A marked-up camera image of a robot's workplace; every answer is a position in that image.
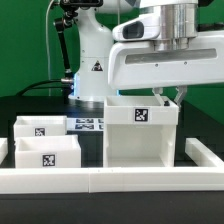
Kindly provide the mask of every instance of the black table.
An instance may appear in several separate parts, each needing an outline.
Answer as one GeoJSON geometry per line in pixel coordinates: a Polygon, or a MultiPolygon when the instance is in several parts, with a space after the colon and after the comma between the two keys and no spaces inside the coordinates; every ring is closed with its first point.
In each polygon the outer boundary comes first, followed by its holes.
{"type": "MultiPolygon", "coordinates": [[[[1,168],[14,167],[13,124],[18,115],[101,118],[103,111],[65,105],[60,97],[0,98],[0,137],[7,137],[9,144],[9,155],[1,168]]],[[[82,167],[102,166],[102,133],[78,134],[82,167]]],[[[224,159],[223,134],[223,125],[184,102],[177,127],[175,166],[195,165],[184,153],[187,137],[197,137],[224,159]]],[[[221,191],[0,195],[4,224],[216,224],[224,222],[223,208],[221,191]]]]}

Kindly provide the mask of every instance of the green wall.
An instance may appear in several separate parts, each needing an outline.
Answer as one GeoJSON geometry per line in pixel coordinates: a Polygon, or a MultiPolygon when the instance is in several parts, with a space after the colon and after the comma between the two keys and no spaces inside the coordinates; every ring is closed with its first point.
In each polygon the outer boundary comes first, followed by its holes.
{"type": "MultiPolygon", "coordinates": [[[[7,0],[1,3],[0,12],[0,96],[14,95],[24,87],[47,80],[47,56],[45,47],[45,14],[48,0],[7,0]]],[[[224,0],[214,0],[207,8],[199,10],[200,23],[224,22],[224,0]]],[[[52,78],[64,76],[61,51],[53,20],[61,17],[57,8],[50,13],[50,49],[52,78]]],[[[122,22],[134,18],[137,12],[122,16],[122,22]]],[[[101,15],[97,19],[113,28],[116,15],[101,15]]],[[[74,26],[66,30],[69,57],[73,71],[79,67],[79,36],[74,26]]],[[[174,89],[165,89],[165,94],[174,96],[174,89]]],[[[125,94],[150,95],[151,90],[123,91],[125,94]]],[[[47,91],[32,91],[29,95],[46,95],[47,91]]],[[[187,100],[224,124],[224,85],[205,85],[189,87],[187,100]]]]}

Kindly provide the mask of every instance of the white panel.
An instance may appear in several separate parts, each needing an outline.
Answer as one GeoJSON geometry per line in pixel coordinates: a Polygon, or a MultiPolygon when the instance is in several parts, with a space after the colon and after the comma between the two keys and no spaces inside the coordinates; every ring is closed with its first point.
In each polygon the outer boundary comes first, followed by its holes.
{"type": "Polygon", "coordinates": [[[6,138],[0,138],[0,164],[8,154],[8,142],[6,138]]]}
{"type": "Polygon", "coordinates": [[[123,191],[123,175],[120,168],[89,169],[89,192],[123,191]]]}
{"type": "Polygon", "coordinates": [[[88,169],[1,169],[0,194],[83,193],[88,169]]]}
{"type": "Polygon", "coordinates": [[[185,152],[198,166],[224,166],[224,162],[196,138],[187,138],[185,152]]]}

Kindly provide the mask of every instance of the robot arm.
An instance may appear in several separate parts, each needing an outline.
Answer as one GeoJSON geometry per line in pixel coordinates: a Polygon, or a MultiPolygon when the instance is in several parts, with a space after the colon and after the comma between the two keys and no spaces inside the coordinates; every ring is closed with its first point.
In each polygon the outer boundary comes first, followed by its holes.
{"type": "Polygon", "coordinates": [[[108,59],[114,44],[112,32],[96,20],[96,13],[129,12],[132,6],[125,0],[60,0],[63,18],[56,20],[63,53],[65,76],[73,78],[74,92],[69,101],[75,105],[102,107],[105,96],[116,95],[107,81],[108,59]],[[80,39],[80,68],[70,69],[63,31],[76,24],[80,39]]]}
{"type": "Polygon", "coordinates": [[[197,31],[197,0],[126,1],[142,8],[142,14],[113,30],[118,41],[109,57],[109,84],[113,88],[153,88],[158,93],[163,87],[177,86],[180,104],[188,85],[224,82],[224,32],[197,31]],[[157,17],[159,25],[152,22],[157,17]],[[142,24],[144,34],[154,26],[159,31],[148,37],[138,35],[141,29],[136,23],[142,24]],[[126,30],[133,31],[128,38],[126,30]]]}

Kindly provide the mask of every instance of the white plastic bin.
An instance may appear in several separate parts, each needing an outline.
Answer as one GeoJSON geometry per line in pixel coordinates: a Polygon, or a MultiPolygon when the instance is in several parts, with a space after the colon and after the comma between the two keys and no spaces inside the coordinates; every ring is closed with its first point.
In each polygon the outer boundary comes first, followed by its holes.
{"type": "Polygon", "coordinates": [[[3,162],[8,154],[7,138],[0,138],[0,164],[3,162]]]}
{"type": "Polygon", "coordinates": [[[65,135],[66,120],[66,116],[17,116],[14,138],[65,135]]]}
{"type": "Polygon", "coordinates": [[[76,135],[23,137],[16,140],[16,168],[80,168],[76,135]]]}
{"type": "Polygon", "coordinates": [[[174,165],[179,108],[154,96],[114,96],[104,103],[104,167],[174,165]]]}

